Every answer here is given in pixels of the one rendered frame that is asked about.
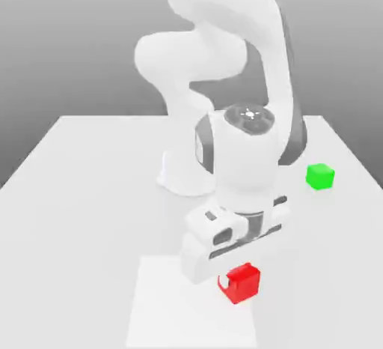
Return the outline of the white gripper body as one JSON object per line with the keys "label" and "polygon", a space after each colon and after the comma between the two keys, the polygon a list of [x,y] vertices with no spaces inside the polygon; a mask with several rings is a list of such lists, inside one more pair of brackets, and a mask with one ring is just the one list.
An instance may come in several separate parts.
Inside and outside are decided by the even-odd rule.
{"label": "white gripper body", "polygon": [[274,200],[271,218],[263,212],[233,213],[208,198],[186,216],[180,251],[183,274],[194,284],[265,255],[276,248],[289,218],[287,197]]}

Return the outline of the small red cube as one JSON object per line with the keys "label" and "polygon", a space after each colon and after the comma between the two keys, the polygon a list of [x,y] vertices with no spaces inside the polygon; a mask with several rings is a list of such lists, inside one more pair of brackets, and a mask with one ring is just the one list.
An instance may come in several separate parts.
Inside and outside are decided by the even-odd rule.
{"label": "small red cube", "polygon": [[258,294],[260,286],[260,271],[250,262],[235,267],[226,274],[227,286],[221,283],[220,276],[217,284],[228,300],[236,305]]}

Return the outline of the small green cube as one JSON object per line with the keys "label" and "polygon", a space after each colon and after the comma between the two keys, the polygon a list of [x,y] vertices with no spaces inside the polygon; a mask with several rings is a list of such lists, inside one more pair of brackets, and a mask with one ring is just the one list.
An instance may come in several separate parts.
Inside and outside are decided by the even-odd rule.
{"label": "small green cube", "polygon": [[335,170],[324,163],[309,165],[306,171],[306,183],[313,189],[332,188],[334,182]]}

